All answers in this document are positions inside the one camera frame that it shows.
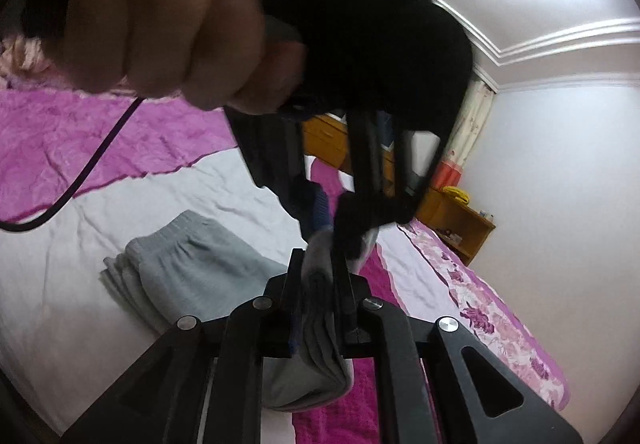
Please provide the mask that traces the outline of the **person's left hand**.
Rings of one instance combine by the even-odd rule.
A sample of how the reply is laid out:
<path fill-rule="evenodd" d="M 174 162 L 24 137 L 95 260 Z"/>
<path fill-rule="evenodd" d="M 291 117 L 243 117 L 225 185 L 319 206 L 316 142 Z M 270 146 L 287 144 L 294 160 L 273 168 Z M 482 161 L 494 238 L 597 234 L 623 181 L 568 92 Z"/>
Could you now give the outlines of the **person's left hand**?
<path fill-rule="evenodd" d="M 144 97 L 274 112 L 298 85 L 304 48 L 269 41 L 259 0 L 70 0 L 46 52 L 79 89 L 127 81 Z"/>

